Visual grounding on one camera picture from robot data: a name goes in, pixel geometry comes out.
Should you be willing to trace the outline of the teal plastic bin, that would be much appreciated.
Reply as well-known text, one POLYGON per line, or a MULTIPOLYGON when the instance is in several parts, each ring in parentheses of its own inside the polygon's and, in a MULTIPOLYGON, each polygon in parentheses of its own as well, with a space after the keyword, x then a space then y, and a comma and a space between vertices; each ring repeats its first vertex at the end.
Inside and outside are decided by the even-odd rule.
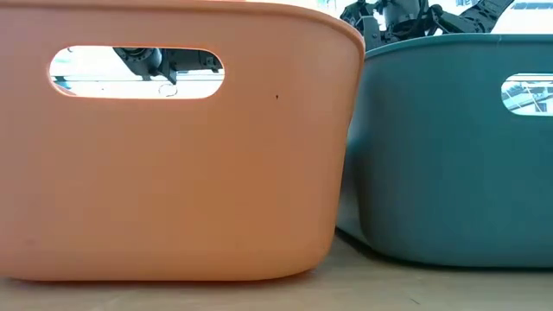
POLYGON ((553 109, 503 100, 553 73, 553 35, 439 35, 367 51, 337 226, 387 257, 553 268, 553 109))

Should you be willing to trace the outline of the orange plastic bin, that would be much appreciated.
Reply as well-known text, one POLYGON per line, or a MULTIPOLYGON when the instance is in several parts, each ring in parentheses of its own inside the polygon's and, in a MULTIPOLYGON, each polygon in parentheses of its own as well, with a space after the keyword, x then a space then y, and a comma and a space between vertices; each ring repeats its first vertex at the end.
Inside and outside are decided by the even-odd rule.
POLYGON ((0 0, 0 276, 249 281, 313 269, 334 235, 365 54, 333 16, 224 0, 0 0), (197 48, 206 98, 92 98, 71 46, 197 48))

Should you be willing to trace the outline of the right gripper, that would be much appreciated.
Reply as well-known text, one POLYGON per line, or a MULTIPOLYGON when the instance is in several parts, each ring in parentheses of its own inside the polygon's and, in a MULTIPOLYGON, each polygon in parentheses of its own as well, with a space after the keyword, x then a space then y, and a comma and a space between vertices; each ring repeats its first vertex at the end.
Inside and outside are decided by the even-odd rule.
POLYGON ((382 46, 382 41, 426 36, 437 29, 435 21, 440 14, 441 6, 429 5, 429 0, 356 0, 344 8, 340 19, 356 28, 365 40, 365 49, 371 50, 382 46), (385 30, 380 30, 375 11, 384 18, 385 30))

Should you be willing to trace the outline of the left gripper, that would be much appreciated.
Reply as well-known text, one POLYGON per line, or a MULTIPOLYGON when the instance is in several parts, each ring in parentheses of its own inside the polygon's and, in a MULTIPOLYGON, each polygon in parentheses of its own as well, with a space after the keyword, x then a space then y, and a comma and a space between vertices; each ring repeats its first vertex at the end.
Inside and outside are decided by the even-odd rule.
POLYGON ((178 72, 197 70, 219 71, 219 58, 206 50, 164 48, 162 50, 162 76, 173 85, 178 72))

